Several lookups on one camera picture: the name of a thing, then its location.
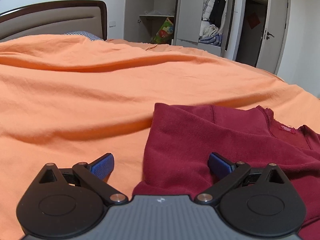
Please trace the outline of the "blue striped folded cloth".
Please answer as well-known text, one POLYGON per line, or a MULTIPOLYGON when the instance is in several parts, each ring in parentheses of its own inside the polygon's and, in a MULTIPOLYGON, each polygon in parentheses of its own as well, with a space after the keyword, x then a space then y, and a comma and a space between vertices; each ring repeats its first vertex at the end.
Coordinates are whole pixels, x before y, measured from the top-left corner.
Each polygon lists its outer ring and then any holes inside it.
POLYGON ((220 47, 222 43, 222 38, 223 38, 222 34, 215 34, 214 36, 200 38, 199 43, 210 44, 213 46, 220 47))

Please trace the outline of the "pile of white clothes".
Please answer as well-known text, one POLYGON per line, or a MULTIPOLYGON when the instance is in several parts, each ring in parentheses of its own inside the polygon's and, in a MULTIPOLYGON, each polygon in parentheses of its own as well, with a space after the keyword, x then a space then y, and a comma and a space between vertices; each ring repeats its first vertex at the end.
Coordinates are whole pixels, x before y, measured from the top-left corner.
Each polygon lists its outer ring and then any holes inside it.
POLYGON ((219 32, 219 28, 208 21, 201 21, 199 39, 213 37, 219 32))

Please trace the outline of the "white wall socket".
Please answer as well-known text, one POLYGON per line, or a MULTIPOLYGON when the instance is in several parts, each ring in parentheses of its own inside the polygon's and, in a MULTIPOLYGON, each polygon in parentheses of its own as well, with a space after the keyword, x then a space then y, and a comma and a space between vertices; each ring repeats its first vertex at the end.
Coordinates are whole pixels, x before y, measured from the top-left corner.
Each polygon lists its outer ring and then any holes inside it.
POLYGON ((112 27, 115 27, 116 26, 116 21, 110 21, 109 22, 109 27, 112 28, 112 27))

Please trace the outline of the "dark red long-sleeve sweater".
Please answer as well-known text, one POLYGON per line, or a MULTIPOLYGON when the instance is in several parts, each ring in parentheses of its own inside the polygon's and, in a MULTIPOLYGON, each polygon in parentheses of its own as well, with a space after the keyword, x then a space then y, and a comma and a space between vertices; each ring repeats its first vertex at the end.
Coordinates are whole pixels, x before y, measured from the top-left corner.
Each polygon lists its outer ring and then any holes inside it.
POLYGON ((195 197, 215 182, 207 165, 213 152, 253 167, 278 164, 306 205, 300 236, 319 239, 319 135, 308 126, 287 127, 260 106, 245 111, 157 103, 143 180, 133 194, 195 197))

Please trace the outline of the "colourful green red bag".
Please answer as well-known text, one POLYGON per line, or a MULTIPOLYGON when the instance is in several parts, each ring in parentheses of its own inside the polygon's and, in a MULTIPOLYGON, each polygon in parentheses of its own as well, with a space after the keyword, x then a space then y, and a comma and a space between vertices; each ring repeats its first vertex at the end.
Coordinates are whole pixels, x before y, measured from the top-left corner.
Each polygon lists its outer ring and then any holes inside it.
POLYGON ((161 25, 160 29, 157 31, 157 34, 152 38, 152 44, 166 44, 168 43, 174 34, 174 24, 170 20, 170 18, 166 18, 166 20, 161 25))

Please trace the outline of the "blue checkered pillow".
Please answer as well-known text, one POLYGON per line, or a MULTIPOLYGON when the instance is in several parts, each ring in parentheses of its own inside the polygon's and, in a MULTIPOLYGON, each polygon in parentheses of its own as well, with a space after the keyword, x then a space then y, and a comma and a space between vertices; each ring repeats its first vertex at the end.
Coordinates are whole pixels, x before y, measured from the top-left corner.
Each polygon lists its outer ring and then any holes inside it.
POLYGON ((103 41, 102 38, 100 38, 92 33, 89 33, 87 31, 73 31, 73 32, 66 33, 66 35, 80 35, 80 36, 84 36, 84 37, 88 38, 91 41, 103 41))

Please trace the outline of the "dark hanging garment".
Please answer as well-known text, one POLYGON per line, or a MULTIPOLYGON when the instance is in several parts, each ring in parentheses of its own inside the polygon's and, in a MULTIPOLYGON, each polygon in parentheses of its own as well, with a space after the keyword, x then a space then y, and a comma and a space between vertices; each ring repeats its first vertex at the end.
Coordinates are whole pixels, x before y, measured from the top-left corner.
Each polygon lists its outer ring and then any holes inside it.
POLYGON ((226 0, 215 0, 212 12, 210 13, 209 21, 216 27, 221 27, 222 15, 225 9, 226 0))

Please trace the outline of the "grey built-in wardrobe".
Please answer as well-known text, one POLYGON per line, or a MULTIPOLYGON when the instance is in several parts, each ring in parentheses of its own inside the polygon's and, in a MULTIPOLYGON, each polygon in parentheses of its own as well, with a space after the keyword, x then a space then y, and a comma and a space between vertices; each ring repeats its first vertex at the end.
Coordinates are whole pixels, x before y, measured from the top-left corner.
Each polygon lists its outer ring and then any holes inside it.
POLYGON ((244 19, 245 0, 227 0, 221 46, 199 43, 203 0, 125 0, 124 38, 149 43, 167 18, 174 24, 171 44, 199 48, 236 58, 244 19))

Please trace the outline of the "orange bed cover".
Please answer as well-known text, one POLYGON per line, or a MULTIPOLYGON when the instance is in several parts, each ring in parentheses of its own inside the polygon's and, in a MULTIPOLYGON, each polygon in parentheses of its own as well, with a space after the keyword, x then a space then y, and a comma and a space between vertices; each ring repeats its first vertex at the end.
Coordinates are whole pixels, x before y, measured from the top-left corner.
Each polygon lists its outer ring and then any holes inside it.
POLYGON ((1 239, 23 232, 16 206, 42 166, 113 154, 109 183, 127 196, 143 180, 155 105, 272 110, 319 135, 319 99, 264 70, 205 51, 77 35, 1 43, 1 239))

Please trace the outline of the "brown padded bed headboard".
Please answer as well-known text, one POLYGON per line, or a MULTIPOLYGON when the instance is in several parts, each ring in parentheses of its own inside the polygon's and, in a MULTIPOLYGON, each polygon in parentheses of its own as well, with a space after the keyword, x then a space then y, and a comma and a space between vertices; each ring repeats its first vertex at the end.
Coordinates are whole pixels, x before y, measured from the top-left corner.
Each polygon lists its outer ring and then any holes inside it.
POLYGON ((1 41, 28 35, 86 31, 107 40, 107 6, 96 0, 62 0, 1 13, 1 41))

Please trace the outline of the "grey room door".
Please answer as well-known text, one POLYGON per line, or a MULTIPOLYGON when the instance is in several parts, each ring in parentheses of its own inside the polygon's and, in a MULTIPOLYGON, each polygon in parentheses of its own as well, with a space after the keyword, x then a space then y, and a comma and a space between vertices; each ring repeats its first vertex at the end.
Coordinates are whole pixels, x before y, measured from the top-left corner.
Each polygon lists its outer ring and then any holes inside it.
POLYGON ((277 74, 286 40, 289 0, 268 0, 263 39, 256 67, 277 74))

